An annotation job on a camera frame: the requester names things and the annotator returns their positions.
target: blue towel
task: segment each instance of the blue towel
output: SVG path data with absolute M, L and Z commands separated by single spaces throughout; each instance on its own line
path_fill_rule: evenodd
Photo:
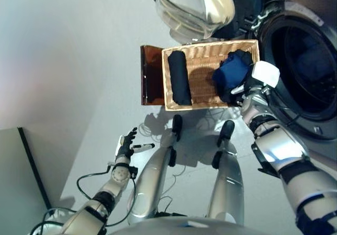
M 213 73 L 212 80 L 226 90 L 233 89 L 244 80 L 248 70 L 249 65 L 241 59 L 239 53 L 229 53 L 228 58 Z

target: black cable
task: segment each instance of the black cable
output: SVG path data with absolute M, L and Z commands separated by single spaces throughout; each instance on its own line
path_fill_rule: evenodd
M 65 211 L 68 211 L 68 212 L 76 213 L 76 210 L 72 210 L 72 209 L 68 209 L 68 208 L 63 208 L 63 207 L 50 208 L 50 209 L 48 209 L 48 210 L 44 213 L 42 222 L 46 221 L 47 215 L 48 215 L 48 214 L 50 215 L 50 212 L 51 212 L 51 211 L 54 211 L 54 210 L 65 210 Z M 43 234 L 43 226 L 41 227 L 41 232 L 40 232 L 40 234 Z
M 40 226 L 44 226 L 45 224 L 53 224 L 55 226 L 63 226 L 63 223 L 59 223 L 59 222 L 54 222 L 54 221 L 43 221 L 41 223 L 38 223 L 31 231 L 30 235 L 33 235 L 34 232 L 40 227 Z
M 76 181 L 76 185 L 77 185 L 78 190 L 82 193 L 82 195 L 84 195 L 88 200 L 91 200 L 91 197 L 90 197 L 89 195 L 87 195 L 87 194 L 82 190 L 82 188 L 81 188 L 81 186 L 80 186 L 80 180 L 82 180 L 82 179 L 84 179 L 84 178 L 91 177 L 91 176 L 107 174 L 107 173 L 109 173 L 110 168 L 111 168 L 111 166 L 108 165 L 105 172 L 101 172 L 101 173 L 90 173 L 90 174 L 87 174 L 87 175 L 84 175 L 84 176 L 79 177 L 79 178 L 77 179 L 77 181 Z
M 135 183 L 134 179 L 132 179 L 132 182 L 133 182 L 133 201 L 132 201 L 131 208 L 129 209 L 126 216 L 121 221 L 118 221 L 117 223 L 107 224 L 106 227 L 116 226 L 116 225 L 120 224 L 121 222 L 123 222 L 128 217 L 128 215 L 130 215 L 130 213 L 133 209 L 133 206 L 135 205 L 135 202 L 136 202 L 136 183 Z
M 278 98 L 282 101 L 282 98 L 280 97 L 279 93 L 276 92 L 276 91 L 273 91 L 274 94 L 276 94 L 278 96 Z M 289 127 L 291 126 L 293 123 L 295 123 L 301 116 L 302 116 L 302 113 L 301 112 L 296 112 L 294 111 L 293 109 L 287 107 L 287 106 L 279 106 L 278 103 L 274 100 L 273 96 L 272 95 L 266 95 L 266 98 L 267 98 L 267 102 L 273 106 L 273 107 L 276 107 L 280 110 L 290 110 L 292 111 L 293 113 L 296 114 L 296 116 L 292 119 L 290 119 L 287 123 L 286 123 L 286 127 Z
M 159 202 L 160 202 L 162 199 L 165 199 L 165 198 L 169 198 L 170 201 L 169 201 L 169 203 L 167 204 L 167 206 L 166 206 L 164 212 L 167 211 L 168 207 L 171 205 L 171 203 L 172 203 L 172 201 L 173 201 L 173 198 L 172 198 L 172 197 L 170 197 L 169 195 L 166 195 L 166 196 L 164 196 L 164 197 L 161 197 L 161 198 L 159 199 Z
M 166 189 L 161 195 L 164 195 L 164 194 L 166 194 L 167 192 L 169 192 L 170 191 L 170 189 L 171 188 L 173 188 L 173 186 L 176 184 L 176 182 L 177 182 L 177 177 L 178 176 L 181 176 L 184 172 L 185 172 L 185 170 L 186 170 L 186 165 L 184 165 L 184 169 L 183 169 L 183 171 L 181 171 L 179 174 L 173 174 L 172 176 L 173 176 L 173 178 L 174 178 L 174 182 L 172 183 L 172 185 L 171 186 L 169 186 L 169 188 L 168 189 Z

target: wicker basket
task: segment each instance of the wicker basket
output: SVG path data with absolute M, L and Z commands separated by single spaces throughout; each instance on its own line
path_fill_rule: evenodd
M 216 95 L 212 81 L 214 70 L 227 58 L 229 52 L 241 49 L 252 54 L 253 62 L 260 60 L 257 40 L 234 40 L 225 42 L 184 45 L 162 51 L 163 83 L 165 109 L 168 111 L 212 109 L 228 107 Z M 186 67 L 189 77 L 192 105 L 181 106 L 173 101 L 170 68 L 167 58 L 173 51 L 182 51 L 186 55 Z

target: black rolled cloth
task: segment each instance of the black rolled cloth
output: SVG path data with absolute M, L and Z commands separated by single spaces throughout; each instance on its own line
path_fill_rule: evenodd
M 185 53 L 174 51 L 168 57 L 173 100 L 178 105 L 192 105 Z

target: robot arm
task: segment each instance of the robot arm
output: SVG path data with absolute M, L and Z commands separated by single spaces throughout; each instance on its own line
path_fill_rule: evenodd
M 268 87 L 243 100 L 243 120 L 252 130 L 252 150 L 261 172 L 279 177 L 305 235 L 337 232 L 337 181 L 315 167 L 305 145 L 269 111 Z
M 135 138 L 136 130 L 137 128 L 134 128 L 127 136 L 120 139 L 109 181 L 63 225 L 61 234 L 102 235 L 106 233 L 105 225 L 109 215 L 119 202 L 129 179 L 137 174 L 137 168 L 129 166 L 134 152 L 133 148 L 130 149 L 130 145 Z

